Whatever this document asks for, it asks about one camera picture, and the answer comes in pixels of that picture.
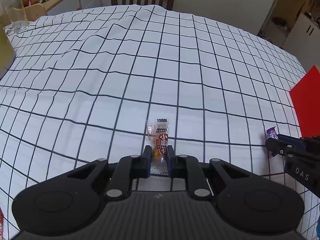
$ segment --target red panel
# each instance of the red panel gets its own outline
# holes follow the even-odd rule
[[[303,137],[320,135],[320,71],[313,66],[290,91]]]

